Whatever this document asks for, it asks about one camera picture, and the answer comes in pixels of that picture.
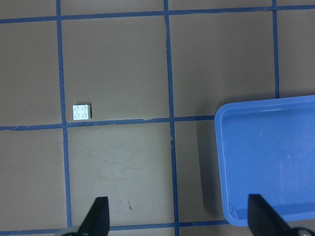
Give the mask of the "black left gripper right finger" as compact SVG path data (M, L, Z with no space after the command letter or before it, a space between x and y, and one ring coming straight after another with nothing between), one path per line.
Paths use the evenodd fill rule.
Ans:
M291 236L291 227L259 194L248 196L248 227L254 236Z

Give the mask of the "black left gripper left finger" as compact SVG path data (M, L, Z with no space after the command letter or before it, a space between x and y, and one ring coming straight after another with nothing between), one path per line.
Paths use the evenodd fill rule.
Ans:
M97 197L77 234L79 236L107 236L110 230L108 197Z

